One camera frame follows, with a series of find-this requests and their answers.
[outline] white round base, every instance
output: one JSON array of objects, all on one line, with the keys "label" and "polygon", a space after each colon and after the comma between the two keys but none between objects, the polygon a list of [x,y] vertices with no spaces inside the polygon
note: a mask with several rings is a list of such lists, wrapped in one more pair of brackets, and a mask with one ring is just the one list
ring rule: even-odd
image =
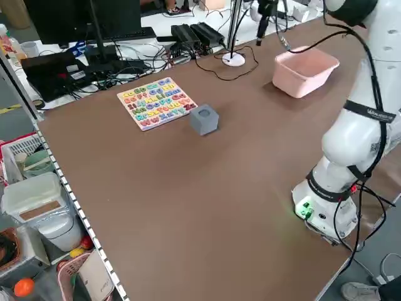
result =
[{"label": "white round base", "polygon": [[225,55],[223,55],[222,60],[223,63],[231,67],[240,67],[245,64],[245,58],[236,52],[232,54],[232,58],[230,53],[226,53]]}]

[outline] shoe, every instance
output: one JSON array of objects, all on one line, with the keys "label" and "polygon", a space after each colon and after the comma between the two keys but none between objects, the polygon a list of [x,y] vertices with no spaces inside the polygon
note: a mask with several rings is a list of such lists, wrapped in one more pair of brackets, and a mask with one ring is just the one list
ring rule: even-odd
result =
[{"label": "shoe", "polygon": [[341,287],[341,294],[347,301],[380,301],[378,287],[358,282],[348,282]]},{"label": "shoe", "polygon": [[182,14],[182,12],[179,8],[175,7],[172,9],[168,9],[167,14],[169,14],[170,16],[175,16],[176,14]]}]

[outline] computer monitor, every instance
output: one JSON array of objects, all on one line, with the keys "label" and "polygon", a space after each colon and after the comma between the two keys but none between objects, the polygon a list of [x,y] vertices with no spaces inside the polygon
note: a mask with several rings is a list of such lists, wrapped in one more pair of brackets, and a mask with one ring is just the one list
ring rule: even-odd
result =
[{"label": "computer monitor", "polygon": [[[24,0],[43,44],[94,40],[89,0]],[[93,0],[102,37],[141,30],[139,0]]]}]

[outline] gray cube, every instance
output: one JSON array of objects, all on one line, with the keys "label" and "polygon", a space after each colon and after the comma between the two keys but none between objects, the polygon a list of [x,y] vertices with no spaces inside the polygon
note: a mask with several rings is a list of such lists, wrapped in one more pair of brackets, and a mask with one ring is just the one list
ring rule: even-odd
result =
[{"label": "gray cube", "polygon": [[190,124],[203,136],[217,129],[219,115],[209,105],[201,105],[190,111]]}]

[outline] yellow tape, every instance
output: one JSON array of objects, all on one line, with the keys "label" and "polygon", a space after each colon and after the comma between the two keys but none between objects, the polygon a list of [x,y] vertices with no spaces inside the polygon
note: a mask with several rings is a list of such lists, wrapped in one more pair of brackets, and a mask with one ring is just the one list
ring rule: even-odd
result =
[{"label": "yellow tape", "polygon": [[[33,101],[33,104],[35,106],[41,105],[42,103],[43,103],[43,101],[40,100],[40,99],[37,99],[37,100]],[[8,107],[8,108],[0,108],[0,115],[4,114],[4,113],[8,113],[8,112],[10,112],[12,110],[16,110],[17,108],[22,108],[22,106],[21,105],[12,105],[11,107]]]},{"label": "yellow tape", "polygon": [[10,112],[12,110],[16,110],[17,108],[21,108],[21,107],[22,107],[21,105],[12,105],[11,107],[8,107],[8,108],[0,108],[0,115]]}]

